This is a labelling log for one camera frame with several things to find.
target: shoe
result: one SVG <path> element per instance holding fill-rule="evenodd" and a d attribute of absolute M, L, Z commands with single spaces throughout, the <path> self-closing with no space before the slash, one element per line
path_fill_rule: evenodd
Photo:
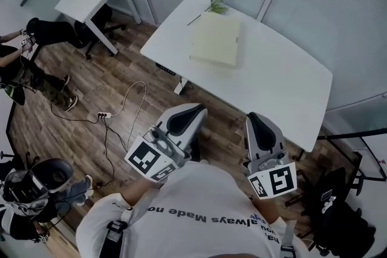
<path fill-rule="evenodd" d="M 67 109 L 65 110 L 65 112 L 68 112 L 70 111 L 73 107 L 75 107 L 78 103 L 78 96 L 75 95 L 73 96 L 71 99 L 70 99 L 70 104 L 69 106 L 67 107 Z"/>
<path fill-rule="evenodd" d="M 66 85 L 68 84 L 68 82 L 70 82 L 70 76 L 69 76 L 69 75 L 65 76 L 65 77 L 62 79 L 62 81 L 63 81 L 63 87 L 62 87 L 62 89 L 60 90 L 60 92 L 62 92 L 62 91 L 65 89 L 65 87 L 66 87 Z"/>
<path fill-rule="evenodd" d="M 93 178 L 91 177 L 91 175 L 87 174 L 85 176 L 85 178 L 88 178 L 90 180 L 90 186 L 87 189 L 87 191 L 84 193 L 84 195 L 86 197 L 85 198 L 85 201 L 86 201 L 87 199 L 89 199 L 94 194 L 94 189 L 93 189 Z M 85 202 L 84 201 L 83 202 L 77 202 L 76 205 L 81 207 L 81 206 L 85 205 Z"/>

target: backpack strap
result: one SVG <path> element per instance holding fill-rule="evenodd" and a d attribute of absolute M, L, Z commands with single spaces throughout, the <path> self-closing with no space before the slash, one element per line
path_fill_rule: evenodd
<path fill-rule="evenodd" d="M 293 236 L 296 222 L 297 221 L 289 221 L 286 226 L 285 234 L 282 238 L 279 258 L 296 258 L 296 252 L 293 246 Z"/>

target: table leg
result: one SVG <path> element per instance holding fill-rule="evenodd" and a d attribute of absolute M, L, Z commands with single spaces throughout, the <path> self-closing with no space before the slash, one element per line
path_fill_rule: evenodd
<path fill-rule="evenodd" d="M 85 21 L 85 24 L 87 27 L 90 28 L 90 30 L 98 37 L 98 39 L 103 42 L 107 46 L 107 48 L 113 53 L 117 54 L 118 51 L 114 47 L 114 45 L 108 40 L 108 38 L 105 37 L 105 35 L 98 29 L 98 27 L 89 19 Z"/>
<path fill-rule="evenodd" d="M 185 77 L 181 77 L 179 84 L 175 88 L 175 94 L 180 95 L 180 93 L 184 89 L 184 86 L 186 86 L 187 82 L 188 80 Z"/>
<path fill-rule="evenodd" d="M 133 0 L 126 0 L 126 1 L 128 2 L 129 7 L 133 13 L 133 18 L 134 18 L 135 22 L 140 24 L 141 23 L 140 15 L 138 15 L 138 12 L 137 12 L 137 9 L 135 8 Z"/>

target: person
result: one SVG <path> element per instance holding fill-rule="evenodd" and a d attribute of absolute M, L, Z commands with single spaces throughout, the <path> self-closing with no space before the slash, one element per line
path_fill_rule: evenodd
<path fill-rule="evenodd" d="M 78 102 L 78 96 L 72 95 L 65 89 L 70 81 L 70 76 L 63 79 L 45 74 L 34 62 L 22 56 L 22 53 L 31 51 L 34 39 L 17 49 L 9 45 L 4 45 L 12 39 L 20 36 L 22 30 L 0 37 L 0 83 L 3 86 L 11 85 L 17 87 L 22 85 L 27 88 L 37 89 L 54 105 L 67 112 Z"/>
<path fill-rule="evenodd" d="M 72 204 L 82 206 L 93 193 L 93 178 L 86 175 L 79 182 L 51 195 L 50 206 L 54 207 L 54 213 L 51 210 L 43 210 L 34 217 L 20 216 L 11 208 L 0 205 L 1 231 L 16 240 L 35 240 L 48 234 L 47 229 L 40 223 L 49 222 L 57 215 L 66 216 Z"/>
<path fill-rule="evenodd" d="M 188 162 L 154 187 L 139 177 L 96 202 L 76 232 L 82 258 L 280 257 L 286 223 L 275 202 L 250 200 L 227 172 Z M 122 216 L 130 220 L 120 255 L 106 253 L 107 226 Z M 293 246 L 296 257 L 308 256 L 300 239 L 294 237 Z"/>

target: office chair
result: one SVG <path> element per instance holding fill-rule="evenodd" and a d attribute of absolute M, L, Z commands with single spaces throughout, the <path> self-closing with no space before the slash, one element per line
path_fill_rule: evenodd
<path fill-rule="evenodd" d="M 361 218 L 361 210 L 352 210 L 345 202 L 350 189 L 357 189 L 357 195 L 362 190 L 363 179 L 360 177 L 358 184 L 346 184 L 344 168 L 339 168 L 325 175 L 322 174 L 316 185 L 312 185 L 304 172 L 298 172 L 307 183 L 307 190 L 303 196 L 293 198 L 285 203 L 288 207 L 302 201 L 305 210 L 301 213 L 310 218 L 311 229 L 304 234 L 299 234 L 301 239 L 314 233 L 313 243 L 309 247 L 316 247 L 321 256 L 326 256 L 331 251 L 341 258 L 360 258 L 371 248 L 374 242 L 376 229 L 369 227 L 366 220 Z M 330 196 L 336 200 L 322 213 L 324 203 Z"/>
<path fill-rule="evenodd" d="M 126 29 L 125 24 L 119 24 L 113 27 L 105 28 L 106 23 L 112 16 L 112 10 L 108 5 L 103 5 L 101 9 L 93 16 L 91 21 L 103 33 L 110 33 L 116 29 Z M 86 59 L 90 60 L 90 52 L 94 45 L 99 41 L 98 37 L 84 24 L 76 21 L 74 28 L 68 22 L 47 22 L 40 21 L 38 18 L 30 20 L 26 27 L 26 32 L 36 39 L 39 45 L 56 44 L 60 42 L 68 42 L 76 48 L 83 48 L 90 43 Z"/>

